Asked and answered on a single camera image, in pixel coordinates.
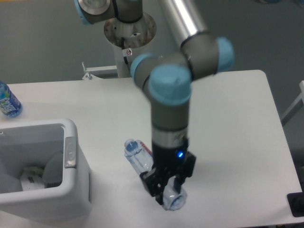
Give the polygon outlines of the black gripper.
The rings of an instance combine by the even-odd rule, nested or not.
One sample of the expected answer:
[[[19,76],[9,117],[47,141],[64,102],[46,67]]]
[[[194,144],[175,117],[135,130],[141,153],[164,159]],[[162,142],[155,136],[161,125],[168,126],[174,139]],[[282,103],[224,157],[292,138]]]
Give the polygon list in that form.
[[[194,171],[196,156],[188,150],[188,139],[182,141],[181,146],[165,148],[152,143],[153,168],[140,174],[140,179],[146,191],[155,200],[164,205],[163,192],[169,178],[174,178],[175,190],[181,190],[186,178],[190,178]]]

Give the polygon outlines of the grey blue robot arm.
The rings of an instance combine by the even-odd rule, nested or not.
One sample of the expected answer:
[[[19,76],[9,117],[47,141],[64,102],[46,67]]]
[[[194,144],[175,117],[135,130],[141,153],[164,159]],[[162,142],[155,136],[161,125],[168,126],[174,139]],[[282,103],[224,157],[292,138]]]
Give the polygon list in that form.
[[[125,144],[125,156],[148,193],[166,210],[185,204],[182,188],[192,176],[196,156],[189,152],[188,123],[191,83],[231,68],[235,61],[231,42],[211,35],[192,0],[159,2],[179,53],[169,57],[129,55],[148,45],[156,26],[143,11],[140,0],[77,0],[75,6],[84,24],[105,22],[108,40],[121,49],[121,61],[134,83],[151,103],[153,165],[144,168],[134,148]]]

